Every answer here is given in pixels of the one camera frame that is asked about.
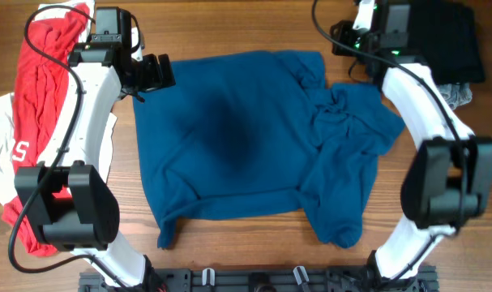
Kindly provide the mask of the blue t-shirt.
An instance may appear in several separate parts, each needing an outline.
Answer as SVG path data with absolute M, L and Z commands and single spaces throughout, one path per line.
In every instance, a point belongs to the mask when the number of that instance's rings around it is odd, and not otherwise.
M 143 191 L 173 245 L 180 218 L 302 209 L 321 243 L 354 246 L 401 117 L 367 84 L 327 85 L 322 56 L 255 51 L 173 63 L 176 83 L 135 102 Z

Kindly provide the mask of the red t-shirt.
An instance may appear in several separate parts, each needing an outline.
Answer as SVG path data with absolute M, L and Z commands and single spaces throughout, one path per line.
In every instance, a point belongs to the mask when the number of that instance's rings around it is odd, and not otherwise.
M 33 21 L 28 36 L 36 48 L 67 63 L 69 53 L 87 26 L 85 16 L 68 11 L 57 18 Z M 12 165 L 15 172 L 20 167 L 36 165 L 56 127 L 68 85 L 69 73 L 65 69 L 39 55 L 23 41 L 12 101 L 15 124 Z

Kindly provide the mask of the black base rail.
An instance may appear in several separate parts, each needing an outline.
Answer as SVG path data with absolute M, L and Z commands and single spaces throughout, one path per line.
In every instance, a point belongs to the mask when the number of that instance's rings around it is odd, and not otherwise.
M 374 289 L 378 286 L 375 275 L 365 266 L 234 271 L 163 268 L 155 272 L 164 283 L 155 291 L 439 291 L 436 267 L 430 265 L 421 266 L 415 278 L 400 280 L 383 290 Z M 78 291 L 123 290 L 110 286 L 98 273 L 81 273 Z

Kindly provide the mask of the folded black garment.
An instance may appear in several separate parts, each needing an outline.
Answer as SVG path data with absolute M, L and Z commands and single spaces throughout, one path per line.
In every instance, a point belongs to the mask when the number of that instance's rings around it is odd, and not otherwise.
M 437 85 L 486 81 L 474 11 L 460 2 L 412 1 L 409 44 L 427 61 Z

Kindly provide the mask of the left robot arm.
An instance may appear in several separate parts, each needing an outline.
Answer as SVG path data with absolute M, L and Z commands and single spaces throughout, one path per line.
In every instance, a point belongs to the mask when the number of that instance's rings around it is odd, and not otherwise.
M 39 161 L 15 174 L 36 240 L 85 260 L 112 291 L 164 291 L 165 281 L 120 232 L 116 198 L 99 173 L 105 125 L 116 101 L 174 85 L 167 55 L 139 56 L 137 19 L 119 7 L 99 7 L 96 30 L 76 44 L 62 67 L 72 79 L 57 126 Z

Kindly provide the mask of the white t-shirt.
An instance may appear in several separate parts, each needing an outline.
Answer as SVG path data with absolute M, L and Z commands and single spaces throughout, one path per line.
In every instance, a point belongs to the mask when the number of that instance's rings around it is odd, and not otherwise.
M 16 196 L 14 186 L 15 172 L 12 165 L 15 146 L 15 125 L 13 122 L 12 102 L 15 98 L 13 92 L 0 97 L 0 204 L 11 202 Z M 110 114 L 105 124 L 105 132 L 101 143 L 101 156 L 99 158 L 98 172 L 106 181 L 109 177 L 109 168 L 113 159 L 113 128 L 117 117 Z

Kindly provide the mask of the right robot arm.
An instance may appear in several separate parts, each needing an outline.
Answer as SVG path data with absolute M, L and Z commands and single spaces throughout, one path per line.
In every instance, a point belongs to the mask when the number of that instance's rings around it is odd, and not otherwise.
M 359 1 L 356 17 L 329 37 L 334 54 L 365 66 L 417 150 L 400 189 L 402 218 L 370 255 L 374 288 L 406 287 L 442 240 L 487 207 L 492 138 L 476 135 L 439 91 L 482 78 L 472 12 L 444 1 Z

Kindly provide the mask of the folded grey garment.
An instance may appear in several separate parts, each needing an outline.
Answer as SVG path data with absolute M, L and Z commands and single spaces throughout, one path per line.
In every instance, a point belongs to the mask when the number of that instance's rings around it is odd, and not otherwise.
M 473 99 L 473 93 L 467 83 L 438 85 L 437 89 L 452 110 L 467 105 Z

